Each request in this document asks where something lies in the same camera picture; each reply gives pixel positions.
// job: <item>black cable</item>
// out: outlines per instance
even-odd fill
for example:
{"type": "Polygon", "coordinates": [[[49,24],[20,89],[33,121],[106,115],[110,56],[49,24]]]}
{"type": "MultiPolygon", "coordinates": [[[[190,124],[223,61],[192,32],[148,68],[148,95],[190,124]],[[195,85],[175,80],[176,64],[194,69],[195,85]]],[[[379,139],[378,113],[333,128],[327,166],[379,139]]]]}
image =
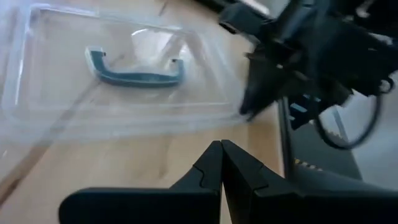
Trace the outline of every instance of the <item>black cable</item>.
{"type": "Polygon", "coordinates": [[[311,105],[312,105],[312,112],[315,117],[315,127],[317,129],[318,134],[320,137],[323,139],[323,141],[330,147],[333,147],[335,149],[339,150],[350,150],[355,147],[358,147],[359,145],[363,144],[372,134],[374,131],[374,128],[377,125],[377,122],[381,116],[381,108],[382,108],[382,93],[380,91],[380,86],[377,85],[375,86],[375,96],[376,96],[376,102],[374,104],[373,108],[373,115],[371,117],[371,120],[369,124],[366,126],[364,132],[354,141],[349,142],[346,145],[339,145],[335,143],[333,140],[328,135],[328,131],[325,129],[323,126],[320,115],[319,115],[319,108],[317,105],[317,102],[315,101],[315,95],[319,93],[318,89],[318,73],[317,73],[317,53],[318,53],[318,44],[317,44],[317,32],[319,31],[319,26],[321,26],[322,22],[321,20],[327,16],[327,10],[328,6],[323,5],[320,6],[319,2],[322,2],[323,4],[328,4],[328,1],[316,1],[317,7],[315,8],[316,13],[315,13],[315,19],[314,19],[314,25],[313,25],[313,35],[312,35],[312,49],[308,51],[308,74],[312,76],[312,90],[313,93],[311,94],[311,105]]]}

